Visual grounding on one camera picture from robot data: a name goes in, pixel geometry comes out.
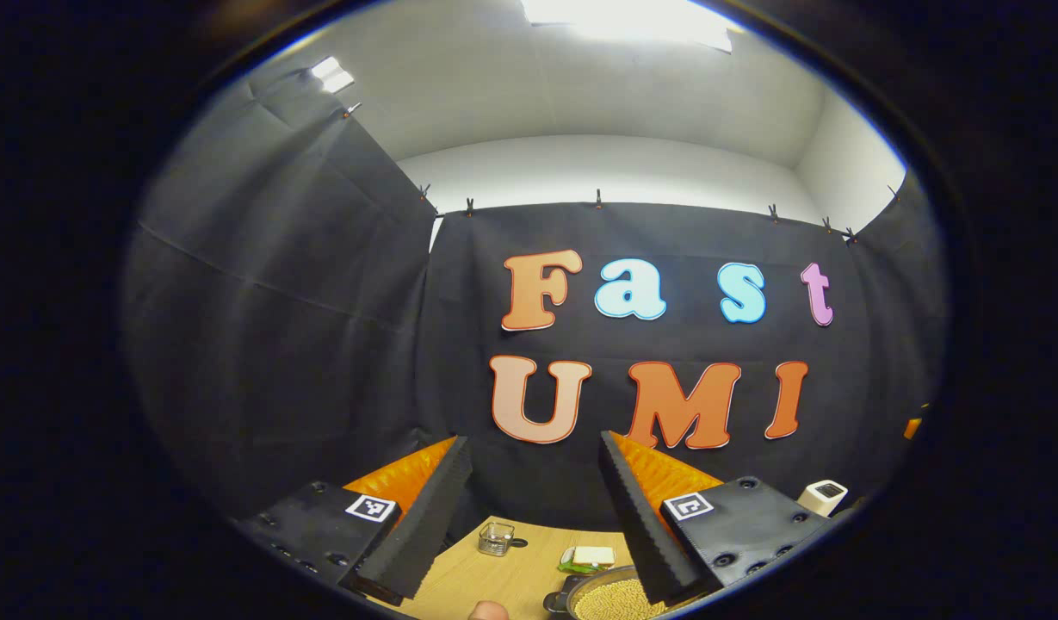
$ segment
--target small glass container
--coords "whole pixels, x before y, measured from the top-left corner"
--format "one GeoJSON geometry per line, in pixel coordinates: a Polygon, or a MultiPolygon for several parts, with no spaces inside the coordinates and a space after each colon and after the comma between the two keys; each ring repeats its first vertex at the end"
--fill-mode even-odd
{"type": "Polygon", "coordinates": [[[504,557],[510,550],[510,541],[512,540],[512,525],[490,522],[478,532],[478,551],[486,554],[504,557]]]}

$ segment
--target orange object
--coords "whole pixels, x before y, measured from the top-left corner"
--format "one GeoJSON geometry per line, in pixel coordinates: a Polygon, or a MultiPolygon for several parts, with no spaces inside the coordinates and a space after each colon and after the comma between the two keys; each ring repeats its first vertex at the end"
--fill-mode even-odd
{"type": "Polygon", "coordinates": [[[647,503],[654,508],[655,514],[658,514],[658,521],[662,523],[668,532],[671,532],[670,526],[667,525],[662,513],[658,511],[663,502],[671,497],[705,491],[724,484],[699,469],[691,468],[673,456],[655,451],[654,448],[644,446],[639,441],[631,440],[612,431],[608,432],[608,436],[620,449],[620,454],[627,461],[627,468],[632,470],[636,482],[643,491],[643,497],[646,497],[647,503]]]}
{"type": "Polygon", "coordinates": [[[456,441],[455,436],[434,443],[433,446],[422,448],[421,451],[403,456],[398,461],[383,466],[370,474],[360,476],[344,487],[349,491],[398,503],[402,509],[402,515],[395,523],[398,525],[414,506],[418,495],[422,493],[425,482],[430,481],[441,459],[449,454],[454,441],[456,441]]]}
{"type": "Polygon", "coordinates": [[[922,423],[923,419],[910,419],[908,420],[908,426],[904,428],[904,436],[907,439],[911,439],[915,436],[915,432],[918,431],[918,424],[922,423]]]}

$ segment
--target black fabric backdrop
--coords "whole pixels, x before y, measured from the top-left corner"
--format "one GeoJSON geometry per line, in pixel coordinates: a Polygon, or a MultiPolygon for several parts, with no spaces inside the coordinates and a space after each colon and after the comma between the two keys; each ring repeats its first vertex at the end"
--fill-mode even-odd
{"type": "Polygon", "coordinates": [[[661,204],[546,204],[448,215],[432,252],[418,331],[418,407],[446,420],[434,433],[473,437],[474,476],[453,526],[469,532],[490,514],[577,529],[616,529],[596,467],[599,433],[627,433],[635,412],[632,364],[669,362],[689,394],[707,365],[742,368],[723,448],[665,451],[722,479],[758,475],[789,497],[832,478],[872,494],[908,445],[908,419],[923,416],[942,363],[947,299],[942,252],[929,207],[910,176],[899,201],[847,244],[821,226],[714,208],[661,204]],[[583,270],[568,274],[567,300],[551,328],[506,332],[510,256],[576,250],[583,270]],[[662,277],[668,309],[654,322],[605,317],[594,305],[599,272],[642,258],[662,277]],[[765,316],[752,325],[723,317],[716,284],[725,262],[755,263],[765,275],[765,316]],[[831,282],[831,326],[808,310],[801,271],[819,262],[831,282]],[[550,362],[592,366],[579,422],[567,439],[535,444],[507,436],[491,416],[493,355],[536,362],[525,413],[551,418],[550,362]],[[782,362],[808,364],[791,436],[765,439],[782,362]]]}
{"type": "Polygon", "coordinates": [[[435,209],[318,83],[257,75],[150,188],[123,291],[151,426],[236,516],[444,437],[411,389],[435,209]]]}

